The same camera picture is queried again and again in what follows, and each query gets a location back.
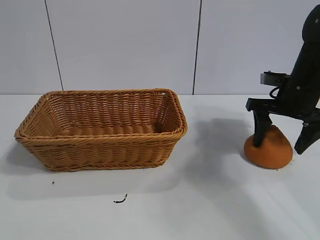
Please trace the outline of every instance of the wicker basket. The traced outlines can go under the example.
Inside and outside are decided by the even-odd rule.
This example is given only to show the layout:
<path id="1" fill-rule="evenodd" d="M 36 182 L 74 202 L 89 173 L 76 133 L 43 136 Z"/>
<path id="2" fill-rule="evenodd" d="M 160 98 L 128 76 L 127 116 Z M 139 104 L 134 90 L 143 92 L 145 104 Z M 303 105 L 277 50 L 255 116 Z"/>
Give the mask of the wicker basket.
<path id="1" fill-rule="evenodd" d="M 161 166 L 187 122 L 168 89 L 54 91 L 43 95 L 15 139 L 54 171 Z"/>

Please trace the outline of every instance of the basket rim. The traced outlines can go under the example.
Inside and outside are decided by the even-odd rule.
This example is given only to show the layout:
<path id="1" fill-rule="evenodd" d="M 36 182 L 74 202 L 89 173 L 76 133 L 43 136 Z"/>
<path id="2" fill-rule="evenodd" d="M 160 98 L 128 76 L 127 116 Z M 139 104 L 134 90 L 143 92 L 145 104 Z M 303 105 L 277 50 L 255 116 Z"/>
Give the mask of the basket rim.
<path id="1" fill-rule="evenodd" d="M 43 106 L 46 98 L 55 94 L 143 94 L 143 93 L 170 93 L 173 96 L 175 108 L 177 110 L 180 126 L 172 132 L 161 133 L 134 133 L 134 134 L 105 134 L 105 135 L 56 135 L 56 136 L 28 136 L 21 134 L 31 123 L 35 112 Z M 176 141 L 182 138 L 188 130 L 186 117 L 182 110 L 177 94 L 167 88 L 150 88 L 150 89 L 125 89 L 125 90 L 67 90 L 67 91 L 51 91 L 40 97 L 23 122 L 14 133 L 14 137 L 18 142 L 30 143 L 31 145 L 56 145 L 56 144 L 72 144 L 73 142 L 90 143 L 90 142 L 151 142 L 151 141 Z"/>

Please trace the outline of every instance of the orange object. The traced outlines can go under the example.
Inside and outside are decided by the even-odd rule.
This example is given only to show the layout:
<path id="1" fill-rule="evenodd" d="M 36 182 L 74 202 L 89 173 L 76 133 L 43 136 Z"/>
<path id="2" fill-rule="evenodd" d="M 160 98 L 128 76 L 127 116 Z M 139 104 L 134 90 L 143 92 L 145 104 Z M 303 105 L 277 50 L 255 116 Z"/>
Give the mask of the orange object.
<path id="1" fill-rule="evenodd" d="M 250 136 L 245 141 L 244 153 L 255 165 L 266 169 L 283 168 L 293 158 L 290 142 L 275 125 L 266 132 L 260 147 L 254 146 L 254 136 Z"/>

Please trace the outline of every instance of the white wall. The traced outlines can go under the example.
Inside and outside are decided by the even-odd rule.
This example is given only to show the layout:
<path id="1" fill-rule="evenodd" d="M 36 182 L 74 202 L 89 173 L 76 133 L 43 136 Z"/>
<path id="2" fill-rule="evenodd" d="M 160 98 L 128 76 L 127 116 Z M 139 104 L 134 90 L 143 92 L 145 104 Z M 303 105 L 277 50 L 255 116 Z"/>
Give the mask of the white wall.
<path id="1" fill-rule="evenodd" d="M 266 94 L 317 0 L 203 0 L 195 94 Z M 192 94 L 200 0 L 47 0 L 65 90 Z M 0 94 L 61 90 L 44 0 L 0 3 Z"/>
<path id="2" fill-rule="evenodd" d="M 267 94 L 264 71 L 291 73 L 318 0 L 203 0 L 195 94 Z"/>
<path id="3" fill-rule="evenodd" d="M 65 90 L 191 94 L 200 0 L 47 0 Z"/>
<path id="4" fill-rule="evenodd" d="M 44 0 L 0 3 L 0 94 L 61 90 Z"/>

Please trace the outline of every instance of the black debris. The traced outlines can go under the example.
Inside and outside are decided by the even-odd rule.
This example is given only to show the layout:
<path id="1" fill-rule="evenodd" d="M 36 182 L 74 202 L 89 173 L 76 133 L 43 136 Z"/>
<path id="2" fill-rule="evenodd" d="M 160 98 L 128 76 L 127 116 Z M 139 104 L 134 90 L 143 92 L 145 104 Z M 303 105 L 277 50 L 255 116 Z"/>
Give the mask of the black debris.
<path id="1" fill-rule="evenodd" d="M 123 203 L 126 199 L 127 199 L 127 196 L 128 196 L 128 194 L 126 194 L 125 196 L 124 196 L 124 199 L 122 200 L 122 201 L 113 201 L 115 204 L 121 204 L 121 203 Z"/>

